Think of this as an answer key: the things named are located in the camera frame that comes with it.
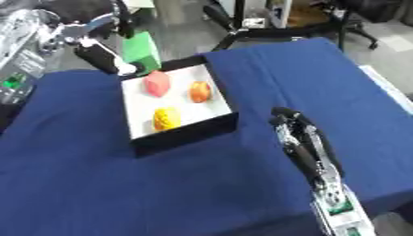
green block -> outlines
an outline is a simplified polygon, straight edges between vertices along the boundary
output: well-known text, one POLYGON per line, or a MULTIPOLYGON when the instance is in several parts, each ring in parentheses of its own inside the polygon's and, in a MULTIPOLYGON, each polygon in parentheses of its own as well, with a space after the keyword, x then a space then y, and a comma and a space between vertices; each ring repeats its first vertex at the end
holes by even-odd
POLYGON ((139 62, 146 71, 139 75, 148 74, 161 67, 158 48, 148 32, 137 33, 132 39, 124 39, 122 57, 127 63, 139 62))

robotic arm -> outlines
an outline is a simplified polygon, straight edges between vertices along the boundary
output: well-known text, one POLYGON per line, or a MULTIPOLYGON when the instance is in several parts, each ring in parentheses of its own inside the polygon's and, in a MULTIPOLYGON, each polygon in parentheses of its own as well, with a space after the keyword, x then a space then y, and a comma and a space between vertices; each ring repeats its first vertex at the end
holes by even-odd
POLYGON ((67 18, 46 9, 19 9, 4 19, 0 26, 0 134, 66 45, 73 47, 78 57, 107 74, 128 76, 145 70, 142 65, 126 63, 89 36, 108 24, 117 26, 121 36, 134 35, 132 20, 122 0, 111 0, 111 4, 111 13, 86 23, 67 23, 67 18))
POLYGON ((286 155, 312 187, 311 207, 327 236, 374 236, 356 195, 342 182, 344 172, 324 134, 301 113, 275 108, 271 124, 286 155))

pink cube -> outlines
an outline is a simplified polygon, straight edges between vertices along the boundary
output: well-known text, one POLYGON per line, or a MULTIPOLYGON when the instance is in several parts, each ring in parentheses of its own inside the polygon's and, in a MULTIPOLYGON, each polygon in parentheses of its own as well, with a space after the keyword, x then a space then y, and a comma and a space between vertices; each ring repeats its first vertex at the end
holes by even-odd
POLYGON ((162 97, 171 87, 170 77, 163 72, 155 70, 144 79, 147 92, 155 97, 162 97))

yellow ball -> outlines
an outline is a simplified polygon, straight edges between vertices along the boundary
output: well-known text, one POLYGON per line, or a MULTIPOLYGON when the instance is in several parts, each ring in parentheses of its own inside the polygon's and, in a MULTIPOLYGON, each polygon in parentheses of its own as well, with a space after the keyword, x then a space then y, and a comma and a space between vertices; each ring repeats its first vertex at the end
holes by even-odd
POLYGON ((174 129, 181 126, 181 115, 173 107, 159 108, 153 115, 153 126, 156 131, 174 129))

blue cloth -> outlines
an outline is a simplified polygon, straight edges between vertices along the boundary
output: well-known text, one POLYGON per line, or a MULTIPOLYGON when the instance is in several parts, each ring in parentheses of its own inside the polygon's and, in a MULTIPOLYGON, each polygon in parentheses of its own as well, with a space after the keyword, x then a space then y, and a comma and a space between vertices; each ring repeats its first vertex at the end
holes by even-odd
POLYGON ((369 213, 411 199, 412 118, 334 45, 206 57, 239 107, 238 130, 144 159, 128 146, 116 77, 41 80, 0 139, 0 235, 195 236, 263 222, 274 223, 272 235, 318 233, 309 186, 267 123, 274 106, 303 111, 324 130, 369 213))

